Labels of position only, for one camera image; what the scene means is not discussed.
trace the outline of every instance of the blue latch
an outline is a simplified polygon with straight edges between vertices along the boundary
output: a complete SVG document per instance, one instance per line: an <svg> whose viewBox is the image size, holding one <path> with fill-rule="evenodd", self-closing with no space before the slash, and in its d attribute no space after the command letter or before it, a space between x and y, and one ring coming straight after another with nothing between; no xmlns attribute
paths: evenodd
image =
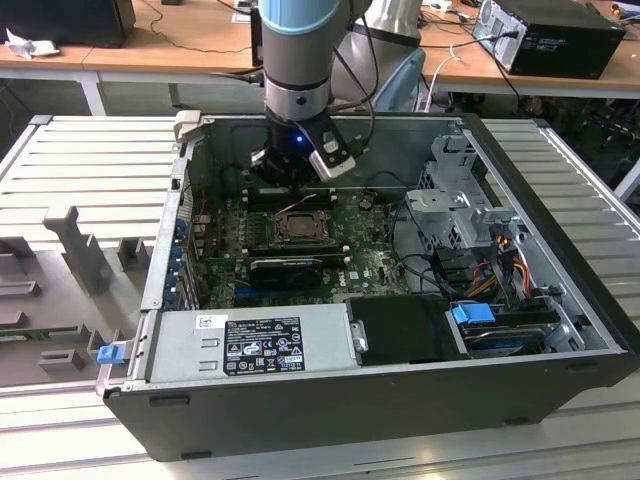
<svg viewBox="0 0 640 480"><path fill-rule="evenodd" d="M453 318L458 325L467 323L495 323L496 317L488 303L461 303L453 310Z"/></svg>
<svg viewBox="0 0 640 480"><path fill-rule="evenodd" d="M98 350L99 365L119 365L124 363L124 345L105 345Z"/></svg>

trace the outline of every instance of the barcode sticker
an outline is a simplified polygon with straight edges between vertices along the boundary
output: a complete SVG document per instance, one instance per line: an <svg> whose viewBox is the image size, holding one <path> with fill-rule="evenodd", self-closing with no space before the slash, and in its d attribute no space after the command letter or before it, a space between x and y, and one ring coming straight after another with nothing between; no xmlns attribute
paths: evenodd
<svg viewBox="0 0 640 480"><path fill-rule="evenodd" d="M196 328L224 328L229 315L198 315L196 317Z"/></svg>

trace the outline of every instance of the white cable on desk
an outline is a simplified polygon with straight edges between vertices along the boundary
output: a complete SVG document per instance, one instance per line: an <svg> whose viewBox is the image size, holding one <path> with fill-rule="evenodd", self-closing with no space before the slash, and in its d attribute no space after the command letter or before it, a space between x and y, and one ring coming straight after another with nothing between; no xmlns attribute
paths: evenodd
<svg viewBox="0 0 640 480"><path fill-rule="evenodd" d="M485 40L495 40L497 38L499 37L496 37L495 35L490 35L488 37L479 38L475 42L472 42L471 44L480 43ZM431 104L433 103L433 95L434 95L433 88L436 85L436 80L438 79L438 74L440 73L440 70L442 70L442 67L444 67L447 64L447 62L449 62L450 60L457 60L461 62L462 58L456 55L453 49L455 47L463 47L466 45L470 45L470 44L469 43L464 43L464 44L452 43L451 45L449 45L449 52L451 53L451 56L445 58L442 62L440 62L440 65L438 65L438 68L436 68L436 71L433 74L433 79L431 80L431 87L429 87L429 92L427 92L427 95L429 95L429 98L427 99L427 105L425 106L425 110L424 110L426 113L429 113L429 111L431 110Z"/></svg>

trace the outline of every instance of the desk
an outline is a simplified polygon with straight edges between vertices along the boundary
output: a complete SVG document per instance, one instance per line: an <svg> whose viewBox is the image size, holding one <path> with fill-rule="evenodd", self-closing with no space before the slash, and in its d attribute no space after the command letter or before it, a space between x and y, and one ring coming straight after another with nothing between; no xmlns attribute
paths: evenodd
<svg viewBox="0 0 640 480"><path fill-rule="evenodd" d="M30 62L2 50L0 77L77 81L82 85L91 113L105 115L102 82L216 84L225 80L211 77L209 72L251 67L249 26L231 23L233 12L213 0L188 0L182 6L164 6L160 0L133 0L133 3L137 22L123 48L63 46L63 54L58 57ZM594 0L594 3L603 13L610 5L602 0ZM151 22L159 18L152 7L164 15L155 24L156 30L166 34L174 43L235 53L202 53L172 46L151 32ZM468 13L477 13L477 10L462 5L457 7ZM446 18L455 20L451 15ZM450 45L471 38L459 27L440 27L428 25L422 29L422 44ZM430 78L449 53L447 49L426 50L424 73ZM445 65L437 82L439 90L512 93L493 59L480 45L461 47L456 52L463 61ZM600 80L514 76L511 81L523 95L640 98L640 41L624 41ZM170 92L174 96L172 104L179 103L177 89L174 87Z"/></svg>

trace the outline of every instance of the white cable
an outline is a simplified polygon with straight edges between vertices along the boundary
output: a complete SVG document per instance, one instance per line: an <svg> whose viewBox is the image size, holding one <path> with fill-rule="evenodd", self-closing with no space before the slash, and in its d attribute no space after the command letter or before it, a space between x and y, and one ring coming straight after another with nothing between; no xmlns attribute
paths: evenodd
<svg viewBox="0 0 640 480"><path fill-rule="evenodd" d="M433 103L433 88L436 85L436 80L438 78L438 74L440 73L440 70L442 70L442 67L444 67L447 62L449 62L450 60L457 60L459 62L462 61L462 58L460 58L458 55L455 54L455 52L453 51L453 49L455 47L460 47L460 46L467 46L467 45L475 45L476 43L480 43L480 42L484 42L485 40L495 40L499 37L496 37L495 35L489 35L488 37L483 37L483 38L478 38L476 42L473 42L473 44L459 44L459 43L452 43L451 45L449 45L449 52L451 53L451 56L445 58L442 62L440 62L440 65L438 65L438 68L436 68L436 71L433 74L433 79L431 80L431 86L429 87L429 98L427 99L427 105L424 109L424 111L426 113L429 113L429 111L431 110L431 104Z"/></svg>
<svg viewBox="0 0 640 480"><path fill-rule="evenodd" d="M462 59L454 53L453 46L454 44L452 43L451 46L449 47L451 56L445 58L442 62L440 62L440 65L438 65L438 68L436 68L436 71L433 74L433 79L431 80L431 86L429 87L429 98L427 99L427 106L425 107L425 110L424 110L427 113L429 113L429 111L431 110L431 104L433 103L433 87L435 87L436 85L436 80L438 79L438 74L440 73L440 70L442 70L442 67L444 67L447 64L447 62L451 60L457 60L459 62L462 61Z"/></svg>
<svg viewBox="0 0 640 480"><path fill-rule="evenodd" d="M634 15L632 17L627 17L627 18L623 18L622 20L620 20L620 22L626 22L627 20L634 20L636 18L640 18L640 15Z"/></svg>

